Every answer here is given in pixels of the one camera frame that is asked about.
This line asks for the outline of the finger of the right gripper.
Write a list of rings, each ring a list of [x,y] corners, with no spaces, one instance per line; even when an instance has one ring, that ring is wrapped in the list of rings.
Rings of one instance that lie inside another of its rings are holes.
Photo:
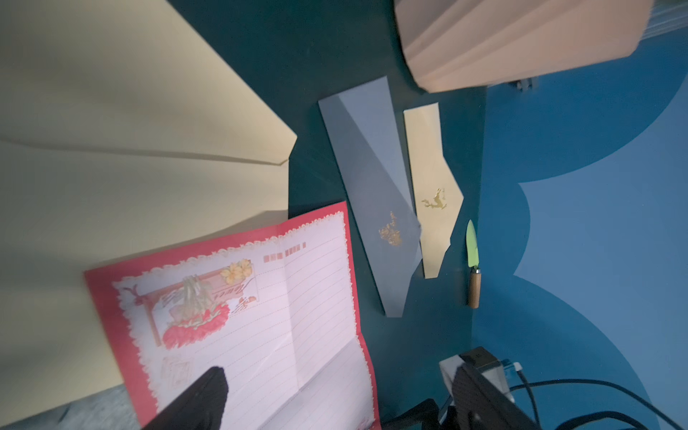
[[[426,399],[395,419],[382,424],[383,430],[403,430],[421,425],[422,430],[440,430],[439,407],[433,399]]]

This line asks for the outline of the peach flower pot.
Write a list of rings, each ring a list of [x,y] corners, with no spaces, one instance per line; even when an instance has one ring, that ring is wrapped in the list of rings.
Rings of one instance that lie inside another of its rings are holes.
[[[414,81],[438,93],[628,57],[652,7],[645,0],[405,0],[394,12]]]

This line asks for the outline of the large yellow envelope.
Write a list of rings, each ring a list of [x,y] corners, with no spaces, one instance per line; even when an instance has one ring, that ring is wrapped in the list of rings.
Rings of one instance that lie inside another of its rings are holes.
[[[83,275],[285,220],[296,134],[166,1],[1,5],[1,422],[121,385]]]

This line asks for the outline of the red letter paper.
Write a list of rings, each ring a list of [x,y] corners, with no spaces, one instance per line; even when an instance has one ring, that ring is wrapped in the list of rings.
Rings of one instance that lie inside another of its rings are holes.
[[[224,429],[379,428],[350,240],[338,202],[87,271],[139,422],[219,367]]]

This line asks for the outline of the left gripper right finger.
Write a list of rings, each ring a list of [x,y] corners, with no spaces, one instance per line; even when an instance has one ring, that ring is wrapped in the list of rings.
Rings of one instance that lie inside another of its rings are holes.
[[[536,430],[539,426],[468,365],[453,381],[457,425],[462,430]]]

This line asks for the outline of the small yellow envelope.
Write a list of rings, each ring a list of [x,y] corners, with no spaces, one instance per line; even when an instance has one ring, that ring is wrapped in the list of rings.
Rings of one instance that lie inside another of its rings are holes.
[[[403,112],[424,276],[439,276],[464,196],[444,158],[437,103]]]

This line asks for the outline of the grey envelope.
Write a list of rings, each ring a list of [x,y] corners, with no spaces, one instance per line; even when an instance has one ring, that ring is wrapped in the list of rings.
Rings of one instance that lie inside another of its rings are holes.
[[[421,261],[401,140],[386,77],[318,103],[374,282],[390,318],[404,313]]]

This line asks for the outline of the green toy shovel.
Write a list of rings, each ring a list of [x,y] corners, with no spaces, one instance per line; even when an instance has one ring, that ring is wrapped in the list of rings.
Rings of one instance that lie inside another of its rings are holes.
[[[470,220],[466,229],[466,249],[469,265],[469,295],[468,305],[472,309],[479,308],[482,273],[479,268],[478,239],[473,221]]]

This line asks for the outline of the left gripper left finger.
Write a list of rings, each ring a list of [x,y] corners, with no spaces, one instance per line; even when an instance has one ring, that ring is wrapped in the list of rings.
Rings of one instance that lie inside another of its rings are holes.
[[[143,430],[219,430],[228,394],[224,369],[211,367]]]

